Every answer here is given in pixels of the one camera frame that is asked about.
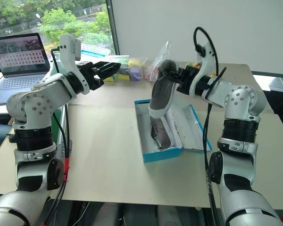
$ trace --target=laptop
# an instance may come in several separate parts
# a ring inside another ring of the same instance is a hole
[[[30,91],[50,69],[38,33],[0,38],[0,105],[18,92]]]

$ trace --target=laptop screen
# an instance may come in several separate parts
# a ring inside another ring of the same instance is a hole
[[[0,69],[5,77],[47,73],[50,64],[39,34],[0,38]]]

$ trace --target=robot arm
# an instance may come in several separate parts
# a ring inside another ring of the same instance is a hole
[[[63,162],[55,158],[51,115],[77,94],[101,87],[103,79],[120,67],[108,62],[76,65],[80,46],[80,41],[73,36],[62,35],[59,50],[67,73],[50,76],[34,85],[31,91],[8,99],[7,110],[14,118],[15,131],[9,140],[17,144],[14,150],[17,190],[0,197],[0,225],[35,225],[51,190],[59,188],[65,180]]]
[[[172,91],[166,91],[164,89],[171,89],[171,86],[158,85],[163,79],[173,84],[178,83],[179,92],[191,97],[201,97],[212,105],[225,108],[224,130],[217,143],[220,151],[211,155],[208,168],[210,181],[216,183],[219,189],[225,224],[283,226],[268,201],[251,188],[256,172],[256,130],[266,98],[251,86],[234,85],[216,76],[211,78],[209,75],[214,68],[213,51],[210,44],[202,49],[205,51],[202,52],[200,70],[189,66],[174,70],[170,65],[175,63],[170,60],[163,62],[159,68],[159,79],[154,84],[153,100],[149,106],[151,128],[157,127],[157,121],[153,119],[163,119],[166,116],[174,94],[174,86]],[[158,145],[161,148],[170,147],[160,145],[161,141],[172,139],[172,135],[166,133],[168,130],[168,125],[163,124],[156,134],[151,133],[154,139],[160,140]]]

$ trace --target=white wall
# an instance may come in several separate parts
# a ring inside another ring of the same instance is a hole
[[[221,63],[283,73],[283,0],[113,0],[113,9],[121,54],[154,59],[169,40],[172,59],[195,61],[201,26]]]

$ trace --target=window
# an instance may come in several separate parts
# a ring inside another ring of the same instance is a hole
[[[0,37],[38,32],[50,55],[68,33],[82,41],[82,54],[118,54],[112,14],[111,0],[0,0]]]

